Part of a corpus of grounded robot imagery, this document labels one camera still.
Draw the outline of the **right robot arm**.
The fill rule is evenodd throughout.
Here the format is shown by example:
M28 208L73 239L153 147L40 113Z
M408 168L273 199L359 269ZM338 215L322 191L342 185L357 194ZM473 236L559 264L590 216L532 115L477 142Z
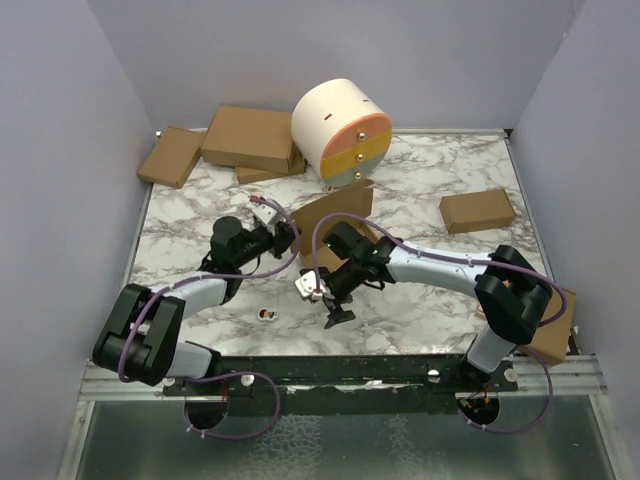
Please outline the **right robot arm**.
M373 242L345 221L332 226L322 242L343 261L333 272L319 269L327 329L355 318L342 305L361 286L425 284L476 298L487 325L459 367L461 383L472 391L491 384L503 358L532 341L553 295L549 283L506 245L485 255L443 253L387 235Z

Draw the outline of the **round cream drawer cabinet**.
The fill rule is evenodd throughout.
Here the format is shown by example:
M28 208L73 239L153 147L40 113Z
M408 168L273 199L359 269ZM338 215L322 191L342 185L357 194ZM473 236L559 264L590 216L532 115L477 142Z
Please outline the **round cream drawer cabinet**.
M312 88L292 113L293 142L331 188L370 175L386 155L392 133L391 117L346 78Z

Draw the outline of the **small cartoon sticker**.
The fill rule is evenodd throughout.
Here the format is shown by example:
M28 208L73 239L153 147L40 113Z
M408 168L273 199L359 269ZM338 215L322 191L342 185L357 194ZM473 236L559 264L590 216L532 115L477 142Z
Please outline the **small cartoon sticker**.
M261 320L275 320L279 316L277 311L269 309L261 309L258 312L258 318Z

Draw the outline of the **cardboard box under book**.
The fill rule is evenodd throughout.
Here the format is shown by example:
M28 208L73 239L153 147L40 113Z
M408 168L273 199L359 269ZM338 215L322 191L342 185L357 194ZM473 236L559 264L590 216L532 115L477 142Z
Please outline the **cardboard box under book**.
M570 289L564 290L567 297L567 308L563 315L553 323L539 327L528 345L529 351L524 347L518 347L516 351L528 356L537 353L549 366L555 366L565 361L569 336L573 324L576 305L576 293Z

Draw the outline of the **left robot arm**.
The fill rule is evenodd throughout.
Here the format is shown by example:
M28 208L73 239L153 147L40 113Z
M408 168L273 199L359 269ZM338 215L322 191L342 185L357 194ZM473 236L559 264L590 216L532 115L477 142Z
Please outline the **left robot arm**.
M266 253L280 259L299 236L287 220L256 220L251 230L233 216L216 220L209 253L193 276L155 290L133 283L121 290L93 347L92 362L124 382L155 386L165 378L184 378L199 394L214 392L221 380L221 354L180 342L182 322L228 303L247 278L243 266Z

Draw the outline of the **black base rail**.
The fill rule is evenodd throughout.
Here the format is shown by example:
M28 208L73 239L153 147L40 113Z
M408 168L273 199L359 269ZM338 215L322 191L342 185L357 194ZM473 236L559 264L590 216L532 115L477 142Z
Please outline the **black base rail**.
M188 404L224 402L234 416L453 414L459 394L517 390L512 362L491 375L474 374L460 354L356 356L226 356L230 379L178 380L163 389Z

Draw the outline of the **large folded cardboard box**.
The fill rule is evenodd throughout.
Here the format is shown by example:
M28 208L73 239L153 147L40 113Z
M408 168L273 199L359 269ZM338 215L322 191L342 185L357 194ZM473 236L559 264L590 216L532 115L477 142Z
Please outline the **large folded cardboard box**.
M294 156L292 114L220 106L201 144L205 162L288 173Z

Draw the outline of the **small folded cardboard box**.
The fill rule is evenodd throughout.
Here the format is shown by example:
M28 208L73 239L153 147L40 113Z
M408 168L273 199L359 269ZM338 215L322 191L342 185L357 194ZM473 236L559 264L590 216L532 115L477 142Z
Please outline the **small folded cardboard box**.
M449 234L506 228L516 216L504 189L444 196L439 209Z

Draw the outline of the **cardboard box under large box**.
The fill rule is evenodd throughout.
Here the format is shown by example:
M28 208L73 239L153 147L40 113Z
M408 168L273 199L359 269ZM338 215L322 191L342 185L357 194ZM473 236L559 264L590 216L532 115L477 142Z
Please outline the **cardboard box under large box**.
M247 167L237 167L236 179L239 184L251 184L251 183L257 183L261 181L268 181L273 179L299 175L304 173L305 170L306 170L305 159L303 157L296 157L292 160L292 164L289 168L289 171L286 173L272 172L272 171L259 170L259 169L253 169L253 168L247 168Z

